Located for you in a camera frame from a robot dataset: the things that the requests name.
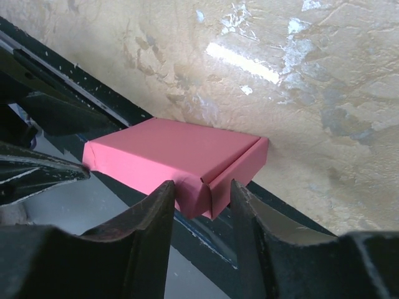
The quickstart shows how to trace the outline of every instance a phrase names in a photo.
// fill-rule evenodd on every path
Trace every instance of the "paint stain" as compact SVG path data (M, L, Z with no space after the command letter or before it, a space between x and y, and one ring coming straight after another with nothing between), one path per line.
M136 67L135 58L133 57L132 53L130 53L126 43L123 43L123 54L126 59L126 65L129 68L134 69Z
M348 136L361 142L374 132L371 123L360 121L342 108L326 108L320 114L323 129L329 128L335 136Z
M79 7L75 4L75 0L68 0L68 8L74 13L79 13Z
M140 60L141 58L141 49L137 50L137 69L144 73L147 76L152 76L155 75L154 70L151 68L151 66L144 66Z
M342 91L346 87L346 84L340 81L335 81L327 86L323 91L324 103L327 105L337 105L342 103L346 98L346 94Z
M316 63L305 63L301 65L302 73L306 76L320 81L320 82L328 82L331 80L331 76L328 73L327 69L320 64Z
M145 40L143 40L141 37L136 37L135 38L136 43L142 48L143 50L148 50L150 47Z

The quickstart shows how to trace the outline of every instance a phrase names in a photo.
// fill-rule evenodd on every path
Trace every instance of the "white paint speck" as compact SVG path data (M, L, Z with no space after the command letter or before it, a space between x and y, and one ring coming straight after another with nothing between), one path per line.
M293 17L288 24L288 34L298 33L309 28L310 23L301 21L300 19Z
M302 11L309 11L311 9L321 8L322 5L318 1L314 0L304 0L304 4L302 5Z
M259 41L247 21L252 15L248 11L245 1L241 1L239 4L232 3L231 5L233 7L233 12L225 15L220 20L220 23L224 26L221 34L225 35L229 32L233 32L247 37L248 39Z
M214 42L209 43L206 48L206 53L214 58L221 59L227 64L235 65L241 69L266 79L269 82L277 84L280 80L280 76L277 72L265 67L264 65L255 62L252 59L245 58L232 50L229 50L221 45L215 44Z
M279 105L287 105L289 103L293 103L293 101L292 100L284 100L284 101L277 102L277 104L279 104Z
M248 85L240 86L240 88L243 91L243 93L245 93L246 95L250 95L253 92L252 88L249 87Z
M197 13L197 21L200 23L204 23L205 16L202 11L199 11L198 9L195 11Z

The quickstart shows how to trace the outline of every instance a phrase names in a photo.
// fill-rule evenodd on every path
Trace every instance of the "folded paper box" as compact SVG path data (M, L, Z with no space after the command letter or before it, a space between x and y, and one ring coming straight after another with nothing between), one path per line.
M230 202L232 179L247 184L266 163L268 139L152 118L85 144L83 163L142 193L176 184L187 218L216 218Z

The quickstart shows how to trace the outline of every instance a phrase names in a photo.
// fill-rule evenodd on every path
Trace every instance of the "peeling paint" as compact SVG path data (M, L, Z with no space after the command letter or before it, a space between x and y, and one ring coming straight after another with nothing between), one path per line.
M204 13L198 9L195 12L197 13L197 21L200 23L204 23L205 20Z
M250 95L250 94L253 92L252 88L249 87L248 85L240 86L240 89L241 89L241 90L243 91L243 93L245 93L246 95Z
M220 23L224 26L221 34L225 35L227 33L233 32L238 33L241 36L247 37L248 39L259 41L255 32L250 29L248 19L252 16L247 10L245 1L239 4L231 4L233 7L233 12L225 15Z
M311 9L317 9L321 8L322 5L318 1L314 0L304 0L304 3L302 5L302 11L310 11Z

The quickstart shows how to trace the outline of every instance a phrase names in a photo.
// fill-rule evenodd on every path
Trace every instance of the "textured wall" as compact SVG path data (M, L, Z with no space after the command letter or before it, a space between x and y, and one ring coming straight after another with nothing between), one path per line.
M156 116L270 137L256 181L336 233L399 229L399 2L2 0Z

